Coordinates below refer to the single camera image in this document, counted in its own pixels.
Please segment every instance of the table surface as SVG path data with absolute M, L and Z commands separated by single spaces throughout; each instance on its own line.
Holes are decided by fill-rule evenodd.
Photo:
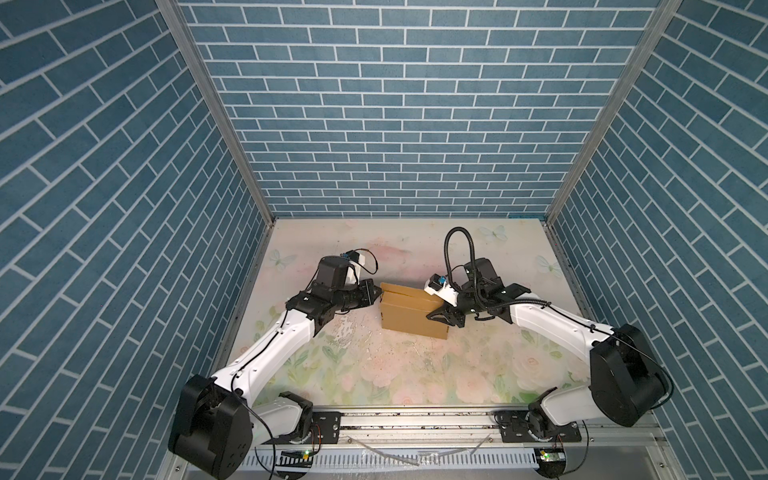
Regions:
M 379 260 L 377 284 L 423 288 L 433 273 L 445 274 L 443 240 L 456 226 L 469 230 L 476 256 L 489 258 L 505 284 L 520 283 L 578 313 L 538 220 L 278 220 L 230 360 L 307 285 L 320 257 L 367 248 Z M 453 236 L 449 252 L 452 266 L 468 262 L 463 235 Z M 456 270 L 457 281 L 465 278 Z M 318 406 L 530 402 L 553 386 L 588 380 L 587 366 L 556 343 L 501 319 L 473 318 L 440 340 L 382 329 L 378 303 L 336 315 L 280 368 L 256 403 L 286 390 Z

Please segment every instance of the blue brick wall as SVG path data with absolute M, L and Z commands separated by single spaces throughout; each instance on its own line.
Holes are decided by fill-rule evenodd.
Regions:
M 600 319 L 674 377 L 657 417 L 689 478 L 766 478 L 766 24 L 684 0 L 554 223 Z
M 0 478 L 157 472 L 263 221 L 152 0 L 0 2 Z
M 276 215 L 540 217 L 657 0 L 303 3 L 182 1 Z

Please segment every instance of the cardboard box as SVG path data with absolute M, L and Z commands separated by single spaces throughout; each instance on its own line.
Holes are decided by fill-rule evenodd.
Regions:
M 442 305 L 442 298 L 409 286 L 382 283 L 382 328 L 414 335 L 448 338 L 448 326 L 427 319 L 427 313 Z

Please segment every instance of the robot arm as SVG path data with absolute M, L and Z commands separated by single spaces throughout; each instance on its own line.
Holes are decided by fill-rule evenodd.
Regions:
M 461 227 L 452 229 L 445 239 L 449 272 L 448 241 L 454 232 L 464 233 L 469 242 L 471 260 L 464 265 L 468 281 L 459 286 L 450 273 L 427 280 L 424 290 L 445 301 L 427 318 L 463 327 L 467 315 L 474 314 L 478 320 L 498 316 L 555 341 L 590 368 L 590 385 L 550 389 L 528 406 L 533 435 L 549 439 L 571 422 L 600 417 L 629 427 L 660 405 L 665 394 L 669 398 L 673 388 L 669 375 L 639 329 L 595 323 L 553 307 L 517 283 L 505 286 L 488 259 L 475 259 L 472 238 Z M 488 316 L 481 318 L 482 312 Z
M 382 291 L 373 280 L 360 281 L 365 257 L 352 250 L 324 257 L 310 285 L 286 302 L 286 311 L 243 355 L 210 378 L 193 376 L 182 388 L 168 449 L 214 478 L 232 474 L 254 440 L 269 433 L 250 421 L 250 407 L 275 372 L 309 342 L 338 311 L 373 304 Z M 307 437 L 312 403 L 289 392 L 254 412 L 273 435 Z

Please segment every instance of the aluminum frame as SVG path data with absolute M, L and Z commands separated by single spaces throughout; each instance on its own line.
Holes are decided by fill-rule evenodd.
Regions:
M 594 125 L 592 125 L 592 130 L 587 134 L 584 143 L 581 145 L 581 150 L 576 156 L 576 160 L 574 160 L 571 169 L 566 173 L 563 184 L 547 208 L 545 218 L 548 223 L 554 223 L 557 220 L 565 206 L 565 202 L 568 201 L 568 197 L 576 187 L 581 174 L 584 173 L 584 170 L 587 169 L 587 166 L 592 161 L 592 155 L 594 155 L 594 152 L 603 141 L 608 128 L 616 118 L 621 105 L 624 104 L 624 100 L 629 95 L 634 82 L 643 71 L 643 67 L 645 67 L 648 58 L 650 58 L 650 54 L 654 52 L 656 45 L 661 40 L 661 35 L 672 21 L 681 2 L 682 0 L 660 0 L 654 13 L 648 19 L 643 36 L 637 43 L 637 46 L 632 49 L 632 53 L 616 81 L 611 96 L 608 98 L 603 109 L 600 110 L 598 118 L 594 121 Z
M 474 447 L 490 435 L 481 449 L 510 446 L 537 447 L 539 442 L 504 443 L 492 413 L 503 409 L 527 410 L 525 404 L 499 404 L 486 406 L 317 406 L 316 411 L 341 412 L 339 443 L 324 445 L 331 449 L 356 449 L 353 440 L 373 448 L 461 448 Z M 607 419 L 587 422 L 590 445 L 645 446 L 666 445 L 666 439 L 656 419 L 644 415 L 628 429 Z M 569 445 L 586 445 L 587 439 Z
M 184 13 L 181 11 L 181 7 L 177 0 L 156 0 L 156 3 L 157 7 L 160 9 L 160 14 L 163 15 L 163 20 L 165 20 L 165 23 L 168 25 L 170 35 L 176 41 L 176 46 L 179 48 L 181 56 L 184 57 L 184 61 L 190 69 L 192 78 L 194 79 L 197 88 L 200 90 L 203 100 L 206 105 L 208 105 L 210 115 L 213 117 L 214 122 L 216 122 L 216 126 L 219 128 L 224 143 L 227 144 L 227 148 L 229 148 L 229 151 L 232 154 L 235 165 L 237 165 L 237 170 L 239 170 L 240 174 L 243 176 L 243 180 L 248 187 L 251 197 L 253 197 L 253 201 L 256 202 L 256 206 L 264 217 L 267 226 L 273 226 L 275 223 L 275 216 L 270 209 L 270 205 L 266 201 L 264 193 L 261 191 L 256 175 L 253 172 L 253 168 L 251 168 L 250 163 L 248 162 L 248 157 L 243 149 L 243 145 L 240 143 L 237 133 L 235 133 L 230 116 L 227 114 L 227 110 L 224 108 L 221 97 L 210 76 L 208 67 L 206 67 L 205 61 L 195 45 L 192 31 L 187 25 L 187 21 L 184 19 Z

